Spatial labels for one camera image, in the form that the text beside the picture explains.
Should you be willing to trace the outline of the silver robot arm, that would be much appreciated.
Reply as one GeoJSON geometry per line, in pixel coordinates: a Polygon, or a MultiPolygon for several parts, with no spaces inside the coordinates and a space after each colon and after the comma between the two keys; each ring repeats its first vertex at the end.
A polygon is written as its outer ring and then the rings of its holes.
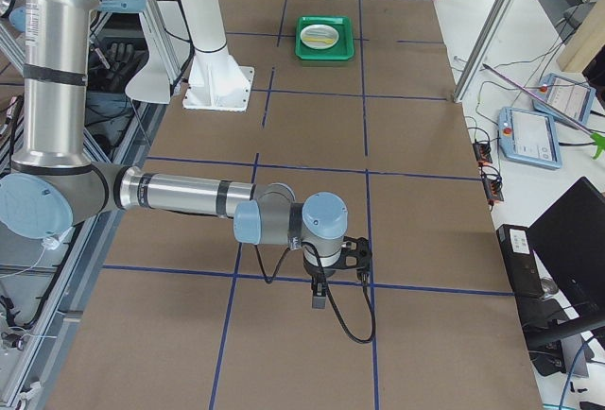
{"type": "Polygon", "coordinates": [[[346,265],[348,212],[320,192],[298,203],[281,183],[149,174],[93,162],[83,151],[91,15],[141,11],[147,0],[26,0],[24,143],[1,180],[1,219],[13,232],[42,239],[96,214],[135,207],[233,221],[237,241],[301,249],[312,304],[334,299],[328,278],[346,265]]]}

